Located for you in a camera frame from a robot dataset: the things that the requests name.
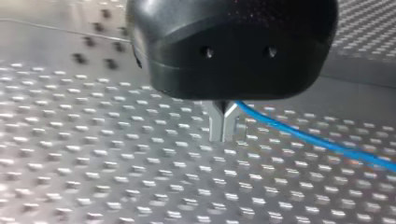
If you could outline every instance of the blue wire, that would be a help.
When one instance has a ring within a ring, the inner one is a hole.
[[[377,157],[375,154],[371,154],[368,152],[364,152],[362,150],[358,150],[356,148],[352,148],[352,147],[343,147],[343,146],[339,146],[335,143],[329,142],[327,140],[324,140],[322,138],[316,137],[312,134],[309,133],[304,133],[301,132],[297,129],[294,129],[292,127],[290,127],[287,124],[284,124],[282,122],[279,122],[275,119],[271,119],[267,116],[264,116],[262,113],[254,110],[253,108],[251,108],[250,106],[246,105],[245,103],[243,103],[242,101],[236,101],[235,102],[245,113],[247,113],[248,115],[250,115],[251,117],[253,117],[254,119],[263,122],[265,124],[267,124],[268,126],[278,129],[281,132],[284,133],[290,133],[291,135],[294,135],[295,137],[300,138],[301,140],[312,144],[312,145],[316,145],[319,147],[326,147],[329,150],[335,151],[337,153],[343,154],[346,157],[349,157],[352,160],[355,161],[367,161],[370,162],[372,164],[378,165],[378,166],[383,166],[391,171],[396,172],[396,163],[392,162],[392,161],[386,161],[383,159],[380,159],[379,157]]]

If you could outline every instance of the metal checker plate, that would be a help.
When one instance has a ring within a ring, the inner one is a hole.
[[[254,119],[211,144],[199,104],[150,87],[17,63],[1,67],[0,85],[0,223],[396,222],[395,174]],[[258,109],[396,155],[392,127]]]

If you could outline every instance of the black robot head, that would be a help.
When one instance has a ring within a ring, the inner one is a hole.
[[[281,99],[317,79],[336,0],[129,0],[128,29],[151,85],[193,100]]]

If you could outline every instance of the screw hole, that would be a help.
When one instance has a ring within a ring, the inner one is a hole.
[[[275,58],[277,55],[277,49],[275,47],[267,47],[262,52],[262,55],[266,58]]]
[[[210,47],[201,47],[200,53],[202,56],[206,57],[207,59],[213,58],[215,51]]]

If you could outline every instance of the metal surface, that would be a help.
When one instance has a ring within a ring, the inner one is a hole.
[[[90,21],[84,10],[73,20]],[[146,86],[116,39],[96,36],[89,47],[65,30],[0,29],[0,223],[396,223],[394,173],[246,116],[232,142],[210,143],[201,106]],[[88,63],[75,63],[77,52]],[[251,104],[394,160],[395,98],[391,88],[321,77],[298,97]]]

